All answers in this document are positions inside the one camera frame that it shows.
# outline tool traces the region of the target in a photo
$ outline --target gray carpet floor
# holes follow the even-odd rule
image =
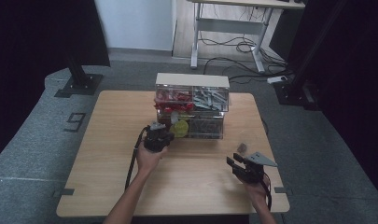
[[[45,79],[38,104],[0,155],[0,224],[102,222],[102,217],[61,218],[55,213],[99,92],[154,91],[159,72],[203,72],[203,65],[190,70],[188,63],[150,61],[84,66],[86,73],[104,75],[93,96],[54,97],[70,77],[66,69]],[[211,66],[207,74],[221,75],[226,66]],[[248,73],[233,67],[224,75]],[[377,190],[322,112],[280,105],[271,85],[249,79],[234,79],[231,92],[252,93],[267,123],[290,202],[287,213],[274,214],[278,223],[378,223]],[[86,114],[76,133],[66,131],[73,128],[67,122],[72,113]],[[256,215],[250,223],[259,223]]]

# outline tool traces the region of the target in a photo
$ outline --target storage organizer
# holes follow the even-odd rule
[[[226,77],[158,73],[154,98],[158,123],[175,137],[221,139],[229,91]]]

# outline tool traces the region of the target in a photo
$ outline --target white wall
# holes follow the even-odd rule
[[[95,0],[108,48],[172,50],[175,0]]]

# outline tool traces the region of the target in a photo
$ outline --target wooden tabletop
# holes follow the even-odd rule
[[[221,4],[232,6],[245,6],[245,7],[273,7],[273,8],[285,8],[285,9],[304,9],[305,4],[303,2],[295,3],[293,0],[289,2],[278,0],[188,0],[193,3],[205,3],[205,4]]]
[[[154,91],[103,91],[77,153],[57,214],[107,216],[124,191],[138,134],[156,119]],[[136,216],[249,214],[244,187],[231,173],[226,156],[241,143],[274,161],[253,96],[231,93],[224,138],[175,139],[143,190]],[[283,187],[278,169],[265,167],[272,187]],[[289,209],[287,196],[272,189],[272,212]]]

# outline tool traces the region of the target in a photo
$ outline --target human hand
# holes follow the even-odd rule
[[[260,183],[248,184],[244,182],[244,180],[240,178],[238,179],[244,184],[245,190],[249,194],[250,201],[252,202],[252,205],[256,210],[258,210],[261,207],[267,206],[267,193]],[[264,175],[263,181],[268,188],[270,186],[270,179],[266,175]]]
[[[142,141],[136,154],[138,163],[138,173],[149,175],[159,164],[160,159],[168,152],[168,147],[164,147],[161,152],[151,152],[147,150]]]

